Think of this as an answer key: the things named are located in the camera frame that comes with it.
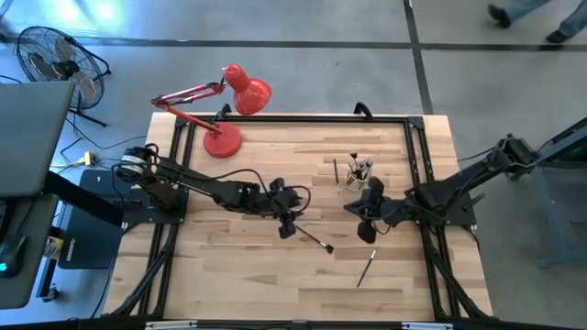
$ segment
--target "pant leg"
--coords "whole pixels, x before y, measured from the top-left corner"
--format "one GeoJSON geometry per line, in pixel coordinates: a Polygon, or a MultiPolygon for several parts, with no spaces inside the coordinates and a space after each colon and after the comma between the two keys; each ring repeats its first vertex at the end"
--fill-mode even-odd
{"type": "Polygon", "coordinates": [[[510,22],[522,18],[531,11],[540,8],[550,0],[511,0],[510,5],[505,9],[510,22]]]}
{"type": "Polygon", "coordinates": [[[581,1],[577,9],[560,23],[559,31],[567,36],[574,37],[587,25],[587,0],[581,1]]]}

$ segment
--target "fan stand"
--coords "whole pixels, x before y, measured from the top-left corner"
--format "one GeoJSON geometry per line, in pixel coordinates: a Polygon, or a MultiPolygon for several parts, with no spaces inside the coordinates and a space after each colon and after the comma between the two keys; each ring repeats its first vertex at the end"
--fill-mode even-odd
{"type": "Polygon", "coordinates": [[[70,112],[70,114],[75,114],[80,116],[83,119],[89,120],[95,124],[98,124],[101,127],[106,127],[106,123],[99,121],[98,119],[95,119],[93,117],[90,117],[88,115],[85,115],[82,111],[80,111],[80,106],[82,104],[82,95],[79,94],[77,97],[77,108],[75,110],[73,109],[69,109],[68,111],[70,112]]]}

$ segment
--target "sticker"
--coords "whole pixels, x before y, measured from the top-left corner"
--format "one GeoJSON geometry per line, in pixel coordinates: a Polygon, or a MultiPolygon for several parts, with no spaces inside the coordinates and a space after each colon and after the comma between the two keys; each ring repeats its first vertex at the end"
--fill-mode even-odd
{"type": "MultiPolygon", "coordinates": [[[[124,161],[129,161],[129,162],[134,162],[134,163],[137,163],[137,164],[144,164],[144,163],[146,163],[145,160],[140,159],[139,157],[130,156],[130,155],[124,155],[124,156],[122,156],[122,161],[123,162],[124,161]]],[[[123,168],[123,169],[135,171],[138,174],[142,174],[143,171],[145,170],[142,166],[139,166],[139,165],[130,165],[130,164],[128,164],[128,165],[122,165],[120,167],[123,168]]]]}

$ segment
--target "black metal frame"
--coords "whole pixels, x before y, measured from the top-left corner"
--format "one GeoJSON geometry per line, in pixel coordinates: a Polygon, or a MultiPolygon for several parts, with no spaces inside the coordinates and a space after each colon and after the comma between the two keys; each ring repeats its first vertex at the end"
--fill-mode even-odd
{"type": "MultiPolygon", "coordinates": [[[[420,144],[420,148],[422,149],[423,155],[423,162],[425,166],[425,174],[427,181],[434,180],[434,172],[432,170],[432,162],[430,158],[430,153],[428,150],[428,144],[426,140],[426,131],[424,126],[424,118],[422,116],[379,116],[375,117],[369,110],[367,106],[363,103],[357,103],[355,109],[353,111],[353,115],[349,116],[332,116],[332,115],[255,115],[255,116],[243,116],[243,115],[227,115],[231,113],[230,107],[224,107],[221,112],[216,115],[199,115],[199,119],[204,119],[207,121],[228,121],[228,122],[261,122],[261,123],[371,123],[371,124],[401,124],[404,128],[404,135],[405,135],[405,144],[407,147],[408,153],[408,161],[411,167],[411,176],[412,182],[414,186],[420,184],[420,177],[417,165],[417,159],[415,156],[415,146],[414,140],[412,137],[412,133],[414,130],[417,132],[418,135],[418,142],[420,144]]],[[[184,167],[188,167],[190,163],[190,159],[192,157],[192,146],[194,143],[194,135],[195,135],[195,125],[190,125],[185,120],[181,118],[177,118],[175,121],[175,126],[173,130],[172,136],[172,144],[170,148],[169,158],[175,160],[178,154],[178,148],[180,143],[181,134],[183,128],[187,127],[187,136],[186,136],[186,143],[185,148],[183,151],[183,160],[182,165],[184,167]]],[[[153,236],[151,239],[151,246],[150,246],[150,253],[147,262],[147,269],[152,265],[153,261],[157,257],[157,253],[161,246],[161,234],[163,231],[164,224],[156,224],[153,236]]],[[[175,230],[170,230],[170,236],[168,239],[172,239],[172,252],[175,249],[175,240],[177,233],[179,232],[178,228],[174,228],[175,230]]],[[[430,235],[430,228],[427,225],[421,225],[420,231],[422,233],[423,241],[426,240],[426,235],[430,235]]],[[[440,252],[441,260],[446,263],[448,270],[451,271],[450,266],[450,258],[449,258],[449,247],[447,244],[447,239],[445,236],[444,227],[437,226],[437,233],[438,233],[438,248],[440,252]]],[[[430,295],[432,301],[432,308],[434,311],[434,316],[436,319],[441,317],[447,316],[442,309],[441,301],[440,301],[440,291],[438,288],[437,283],[437,274],[435,265],[432,261],[432,252],[428,249],[424,250],[425,252],[425,262],[426,262],[426,272],[428,276],[428,284],[430,286],[430,295]]],[[[165,261],[165,265],[163,266],[162,277],[161,277],[161,285],[160,291],[157,298],[157,302],[155,308],[153,309],[153,314],[163,316],[163,312],[165,310],[165,303],[167,301],[167,291],[169,288],[169,280],[171,276],[171,267],[173,263],[173,253],[165,261]]],[[[149,286],[146,289],[145,293],[140,298],[140,302],[138,305],[138,314],[139,315],[146,315],[148,314],[149,309],[149,302],[150,302],[150,291],[151,287],[149,286]]],[[[460,316],[460,308],[459,303],[457,301],[455,292],[448,286],[449,292],[449,301],[450,301],[450,315],[452,316],[460,316]]]]}
{"type": "MultiPolygon", "coordinates": [[[[430,153],[428,150],[428,144],[426,140],[426,131],[424,126],[424,118],[422,116],[373,116],[366,106],[357,104],[355,114],[364,115],[349,115],[349,116],[330,116],[330,115],[255,115],[255,116],[240,116],[240,115],[226,115],[230,112],[229,108],[224,109],[217,115],[199,115],[198,118],[204,120],[220,120],[228,122],[279,122],[279,123],[370,123],[370,124],[401,124],[404,128],[405,143],[408,153],[408,161],[411,168],[411,176],[414,186],[420,184],[420,176],[418,170],[417,159],[415,156],[415,146],[413,132],[417,132],[417,139],[422,149],[422,157],[424,162],[424,171],[427,181],[434,180],[434,172],[432,169],[432,163],[430,153]]],[[[187,124],[181,118],[178,118],[175,122],[175,128],[173,131],[172,145],[170,150],[170,158],[175,159],[177,157],[177,151],[179,147],[180,137],[184,127],[188,127],[187,140],[185,144],[185,150],[183,153],[183,166],[189,166],[191,151],[194,142],[195,126],[187,124]]],[[[148,268],[157,256],[159,247],[161,245],[161,233],[163,224],[156,224],[151,240],[150,255],[148,261],[148,268]]],[[[179,225],[171,225],[170,234],[168,240],[172,240],[172,253],[166,258],[163,266],[163,272],[161,277],[161,286],[158,295],[156,305],[152,313],[148,313],[149,301],[150,301],[150,286],[152,283],[148,283],[149,287],[140,298],[137,315],[109,315],[101,319],[91,320],[71,320],[56,323],[45,323],[45,324],[28,324],[27,328],[52,328],[55,325],[59,325],[60,328],[66,329],[101,329],[105,325],[111,329],[127,329],[127,328],[144,328],[146,322],[156,321],[168,321],[163,319],[163,313],[165,309],[165,303],[167,301],[167,293],[169,288],[169,281],[171,276],[171,268],[173,262],[173,251],[175,248],[175,240],[179,232],[179,225]]],[[[468,297],[464,290],[459,286],[456,279],[452,276],[452,270],[449,261],[449,250],[447,239],[443,226],[437,226],[437,239],[438,239],[438,250],[433,246],[431,240],[431,226],[421,225],[420,232],[423,240],[424,255],[426,263],[426,272],[428,277],[428,284],[430,287],[430,298],[432,308],[434,312],[435,320],[426,323],[426,329],[435,329],[431,327],[431,324],[436,324],[438,329],[532,329],[532,330],[555,330],[555,329],[566,329],[556,326],[546,326],[537,324],[519,324],[512,322],[504,322],[494,318],[485,317],[481,311],[479,313],[473,313],[471,319],[462,318],[460,316],[460,302],[465,307],[463,301],[466,301],[468,297]],[[449,304],[450,304],[450,316],[446,315],[442,308],[440,300],[440,292],[437,283],[436,268],[443,274],[445,281],[447,282],[447,289],[449,293],[449,304]]],[[[200,328],[239,328],[245,329],[248,327],[269,329],[272,327],[292,329],[292,330],[307,330],[307,329],[318,329],[318,328],[339,328],[339,329],[360,329],[360,328],[372,328],[372,329],[420,329],[418,323],[408,323],[401,321],[390,321],[390,322],[315,322],[315,321],[293,321],[293,320],[273,320],[273,321],[260,321],[260,320],[192,320],[185,321],[190,326],[197,325],[200,328]]]]}

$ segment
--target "lamp base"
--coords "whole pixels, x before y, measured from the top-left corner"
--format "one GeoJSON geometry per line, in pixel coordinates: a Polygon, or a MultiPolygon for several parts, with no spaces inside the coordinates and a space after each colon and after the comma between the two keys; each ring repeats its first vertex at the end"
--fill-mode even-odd
{"type": "Polygon", "coordinates": [[[242,143],[238,128],[229,123],[217,123],[216,127],[224,133],[208,131],[204,135],[204,149],[210,156],[220,159],[236,154],[242,143]]]}

